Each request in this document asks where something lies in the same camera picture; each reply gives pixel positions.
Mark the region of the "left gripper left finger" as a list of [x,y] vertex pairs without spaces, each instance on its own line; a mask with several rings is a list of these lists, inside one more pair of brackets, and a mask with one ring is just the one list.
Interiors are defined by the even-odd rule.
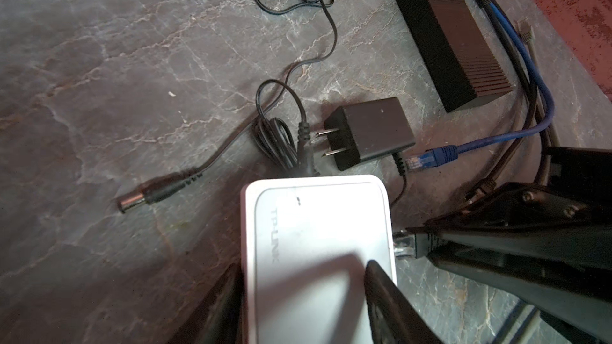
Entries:
[[242,269],[231,264],[167,343],[236,343],[243,292]]

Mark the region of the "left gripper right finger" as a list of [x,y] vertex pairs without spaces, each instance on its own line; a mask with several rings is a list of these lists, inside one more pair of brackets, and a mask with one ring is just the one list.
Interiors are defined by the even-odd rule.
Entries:
[[441,343],[376,261],[368,261],[364,291],[374,343]]

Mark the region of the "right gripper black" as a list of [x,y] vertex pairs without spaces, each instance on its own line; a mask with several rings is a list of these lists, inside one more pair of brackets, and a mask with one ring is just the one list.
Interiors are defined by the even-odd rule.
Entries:
[[427,258],[531,304],[570,342],[610,342],[611,272],[527,257],[611,256],[611,150],[550,147],[546,153],[546,187],[507,183],[425,223],[443,239],[499,253],[446,245]]

